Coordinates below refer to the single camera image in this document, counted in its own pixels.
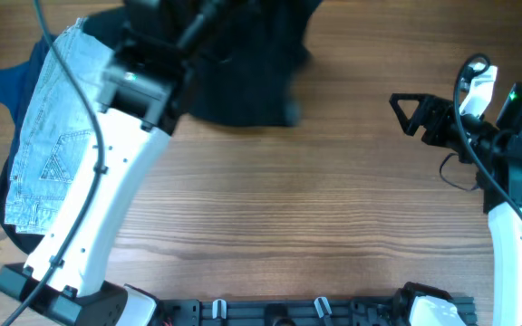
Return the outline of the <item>black shorts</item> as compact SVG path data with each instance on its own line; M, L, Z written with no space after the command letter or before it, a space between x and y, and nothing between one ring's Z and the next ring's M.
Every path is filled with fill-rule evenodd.
M189 114L230 127L293 127L301 118L290 89L310 60L305 31L320 0L246 1L220 24L196 59L199 88ZM127 1L91 15L86 34L116 49L125 25L161 32L171 43L201 1Z

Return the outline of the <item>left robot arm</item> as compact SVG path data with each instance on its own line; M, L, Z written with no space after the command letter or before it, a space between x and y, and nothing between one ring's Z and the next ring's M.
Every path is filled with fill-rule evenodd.
M0 292L61 325L156 325L158 300L106 280L123 219L187 108L193 59L237 7L205 1L176 34L158 1L129 1L121 41L87 105L94 136L52 227L24 263L0 270Z

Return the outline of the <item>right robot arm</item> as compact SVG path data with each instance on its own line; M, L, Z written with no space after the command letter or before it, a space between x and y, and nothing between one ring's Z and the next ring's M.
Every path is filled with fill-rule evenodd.
M477 167L495 258L493 322L522 325L522 82L494 124L483 118L492 91L486 81L470 86L463 101L394 93L389 103L405 134L424 129L424 143L452 149Z

